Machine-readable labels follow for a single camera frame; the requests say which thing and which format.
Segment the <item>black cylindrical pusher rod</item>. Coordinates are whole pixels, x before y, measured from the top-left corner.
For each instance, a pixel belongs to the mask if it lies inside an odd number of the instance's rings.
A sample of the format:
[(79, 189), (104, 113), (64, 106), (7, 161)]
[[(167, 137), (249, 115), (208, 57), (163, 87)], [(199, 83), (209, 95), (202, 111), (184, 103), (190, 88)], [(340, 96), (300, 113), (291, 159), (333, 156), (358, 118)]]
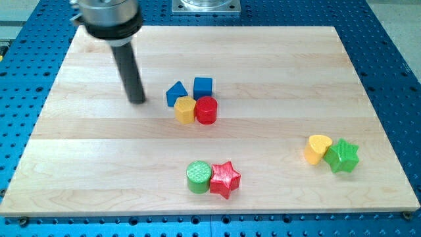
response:
[(144, 103), (145, 92), (132, 44), (126, 43), (111, 49), (128, 101), (132, 104)]

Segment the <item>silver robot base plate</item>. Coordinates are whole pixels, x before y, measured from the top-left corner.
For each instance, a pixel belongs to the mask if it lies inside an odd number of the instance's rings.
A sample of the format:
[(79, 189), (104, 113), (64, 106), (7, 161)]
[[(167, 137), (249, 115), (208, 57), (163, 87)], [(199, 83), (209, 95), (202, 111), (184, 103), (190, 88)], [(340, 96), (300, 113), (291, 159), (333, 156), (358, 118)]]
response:
[(172, 0), (173, 14), (240, 12), (240, 0)]

